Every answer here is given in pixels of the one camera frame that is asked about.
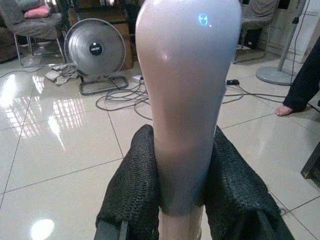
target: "chair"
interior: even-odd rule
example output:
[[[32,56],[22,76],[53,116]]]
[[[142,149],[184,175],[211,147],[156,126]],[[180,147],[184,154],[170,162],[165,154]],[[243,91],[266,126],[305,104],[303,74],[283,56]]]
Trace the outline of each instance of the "chair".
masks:
[[[57,63],[44,65],[24,65],[20,56],[17,36],[24,36],[27,38],[29,51],[32,55],[33,53],[30,38],[56,40],[60,54],[63,58],[63,63],[66,63],[66,58],[59,42],[59,37],[63,30],[63,21],[60,13],[55,13],[44,18],[25,19],[23,12],[19,9],[15,0],[0,0],[0,15],[2,16],[7,28],[13,33],[18,59],[24,68],[53,66],[57,65]]]
[[[244,51],[245,37],[249,30],[259,30],[267,27],[267,39],[264,47],[263,54],[253,54],[251,57],[236,59],[237,55],[241,55],[238,50],[234,62],[251,60],[255,58],[264,57],[268,49],[268,41],[270,35],[270,24],[274,18],[275,11],[280,0],[250,0],[247,7],[242,7],[242,20],[241,20],[241,50]]]

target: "silver fan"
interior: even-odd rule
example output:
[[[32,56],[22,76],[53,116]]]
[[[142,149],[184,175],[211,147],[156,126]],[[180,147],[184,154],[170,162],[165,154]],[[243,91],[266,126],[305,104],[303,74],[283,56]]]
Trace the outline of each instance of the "silver fan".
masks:
[[[65,37],[64,52],[68,62],[73,63],[80,74],[81,94],[98,94],[128,86],[124,76],[115,75],[126,59],[125,42],[109,22],[97,18],[77,22]],[[112,84],[101,88],[101,83]]]

